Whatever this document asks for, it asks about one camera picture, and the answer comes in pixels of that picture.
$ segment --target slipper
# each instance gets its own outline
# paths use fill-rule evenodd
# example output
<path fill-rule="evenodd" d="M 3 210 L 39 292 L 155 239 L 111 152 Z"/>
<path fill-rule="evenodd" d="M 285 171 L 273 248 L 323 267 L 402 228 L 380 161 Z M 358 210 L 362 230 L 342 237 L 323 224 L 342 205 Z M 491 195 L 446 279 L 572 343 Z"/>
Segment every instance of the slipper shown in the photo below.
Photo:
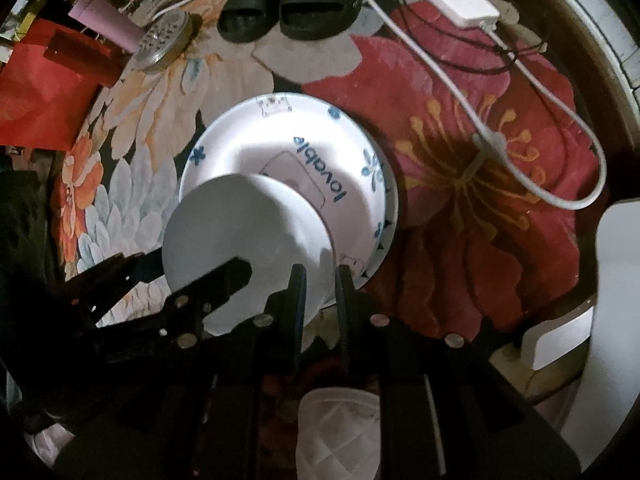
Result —
<path fill-rule="evenodd" d="M 218 32 L 232 43 L 258 40 L 278 22 L 280 0 L 228 0 L 220 13 Z"/>
<path fill-rule="evenodd" d="M 280 0 L 280 30 L 292 40 L 324 40 L 358 17 L 362 0 Z"/>

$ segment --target rug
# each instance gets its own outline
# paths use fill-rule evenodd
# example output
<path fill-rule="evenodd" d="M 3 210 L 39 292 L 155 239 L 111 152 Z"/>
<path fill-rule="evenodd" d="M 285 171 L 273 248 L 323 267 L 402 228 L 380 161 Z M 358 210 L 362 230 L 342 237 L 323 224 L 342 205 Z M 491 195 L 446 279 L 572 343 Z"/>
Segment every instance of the rug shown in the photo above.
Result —
<path fill-rule="evenodd" d="M 534 182 L 567 199 L 591 189 L 598 163 L 587 135 L 519 72 L 487 75 L 450 66 L 503 67 L 484 34 L 456 29 L 424 1 L 378 1 L 428 52 L 448 62 L 446 72 L 482 119 L 506 136 L 512 160 Z M 539 52 L 546 47 L 540 38 L 520 25 L 511 4 L 492 1 L 514 46 L 537 47 L 521 56 L 524 64 L 575 108 L 572 85 Z M 134 6 L 137 22 L 148 20 L 153 2 Z M 202 17 L 202 27 L 184 55 L 156 75 L 127 68 L 98 96 L 50 202 L 67 279 L 113 254 L 158 248 L 184 165 L 199 156 L 192 149 L 205 127 L 245 99 L 286 91 L 321 98 L 364 124 L 393 166 L 401 194 L 398 231 L 366 285 L 382 312 L 426 336 L 455 332 L 473 340 L 487 325 L 508 333 L 577 285 L 576 214 L 531 195 L 490 160 L 468 174 L 477 149 L 460 103 L 371 9 L 364 7 L 349 30 L 328 40 L 289 40 L 276 26 L 238 45 L 216 30 L 225 2 L 186 5 Z M 100 325 L 157 312 L 169 293 L 164 277 L 139 284 Z M 297 402 L 306 391 L 353 386 L 338 371 L 334 308 L 306 327 L 304 339 L 303 372 L 265 382 L 263 465 L 294 467 Z"/>

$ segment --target white quilted cloth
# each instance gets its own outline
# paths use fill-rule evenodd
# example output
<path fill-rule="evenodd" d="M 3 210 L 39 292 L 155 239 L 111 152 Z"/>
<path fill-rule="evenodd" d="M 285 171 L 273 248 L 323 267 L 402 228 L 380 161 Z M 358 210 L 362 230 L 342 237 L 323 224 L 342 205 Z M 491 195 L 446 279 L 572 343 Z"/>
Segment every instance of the white quilted cloth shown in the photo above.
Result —
<path fill-rule="evenodd" d="M 306 394 L 298 411 L 298 480 L 373 480 L 380 464 L 380 400 L 350 388 Z"/>

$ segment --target white bowl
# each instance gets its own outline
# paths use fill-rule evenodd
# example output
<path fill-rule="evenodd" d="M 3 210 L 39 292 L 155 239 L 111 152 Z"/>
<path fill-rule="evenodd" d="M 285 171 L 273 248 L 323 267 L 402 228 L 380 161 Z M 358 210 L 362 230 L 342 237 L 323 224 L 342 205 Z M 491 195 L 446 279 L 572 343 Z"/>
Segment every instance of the white bowl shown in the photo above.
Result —
<path fill-rule="evenodd" d="M 206 129 L 184 168 L 180 198 L 222 174 L 271 176 L 316 208 L 336 264 L 349 265 L 360 287 L 386 254 L 378 248 L 390 224 L 386 190 L 395 184 L 385 181 L 382 166 L 366 133 L 338 108 L 302 94 L 269 94 L 236 105 Z M 329 306 L 333 295 L 327 299 Z"/>
<path fill-rule="evenodd" d="M 286 184 L 261 175 L 207 180 L 169 218 L 162 263 L 172 291 L 238 256 L 252 266 L 249 284 L 204 320 L 213 335 L 260 314 L 272 292 L 287 288 L 293 264 L 306 269 L 305 323 L 334 288 L 334 251 L 318 213 Z"/>

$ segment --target pink thermos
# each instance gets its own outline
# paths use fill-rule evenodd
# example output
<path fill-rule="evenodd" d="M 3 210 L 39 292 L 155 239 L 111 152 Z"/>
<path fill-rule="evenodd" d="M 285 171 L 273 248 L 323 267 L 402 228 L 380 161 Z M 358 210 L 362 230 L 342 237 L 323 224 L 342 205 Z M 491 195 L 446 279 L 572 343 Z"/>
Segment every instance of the pink thermos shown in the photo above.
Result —
<path fill-rule="evenodd" d="M 69 15 L 132 54 L 145 35 L 107 0 L 76 0 Z"/>

